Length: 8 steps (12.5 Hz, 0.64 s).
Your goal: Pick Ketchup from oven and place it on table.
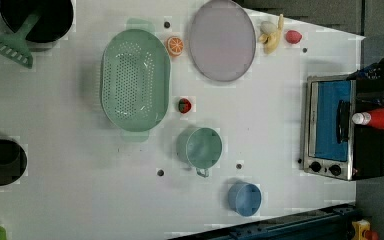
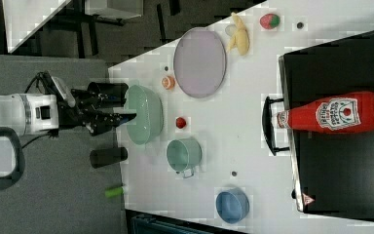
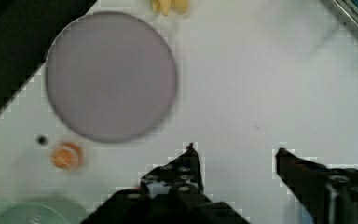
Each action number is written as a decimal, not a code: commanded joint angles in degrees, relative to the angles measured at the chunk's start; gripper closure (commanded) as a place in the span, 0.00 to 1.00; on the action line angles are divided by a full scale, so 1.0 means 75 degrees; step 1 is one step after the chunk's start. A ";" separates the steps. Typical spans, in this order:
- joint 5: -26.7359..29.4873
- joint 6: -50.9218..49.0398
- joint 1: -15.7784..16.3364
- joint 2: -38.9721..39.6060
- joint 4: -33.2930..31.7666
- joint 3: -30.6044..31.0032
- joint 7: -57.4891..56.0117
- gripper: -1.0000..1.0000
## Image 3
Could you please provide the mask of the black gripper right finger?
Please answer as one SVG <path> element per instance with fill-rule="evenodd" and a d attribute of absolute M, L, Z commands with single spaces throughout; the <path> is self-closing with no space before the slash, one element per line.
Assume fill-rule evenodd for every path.
<path fill-rule="evenodd" d="M 277 175 L 314 224 L 358 224 L 358 169 L 328 168 L 285 148 L 278 150 L 275 160 Z"/>

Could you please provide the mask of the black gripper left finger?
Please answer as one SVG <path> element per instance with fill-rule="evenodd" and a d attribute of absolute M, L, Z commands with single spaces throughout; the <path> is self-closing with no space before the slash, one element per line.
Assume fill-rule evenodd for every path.
<path fill-rule="evenodd" d="M 141 190 L 151 198 L 168 194 L 171 187 L 183 184 L 204 190 L 199 153 L 193 143 L 189 143 L 180 156 L 167 164 L 153 168 L 140 179 Z"/>

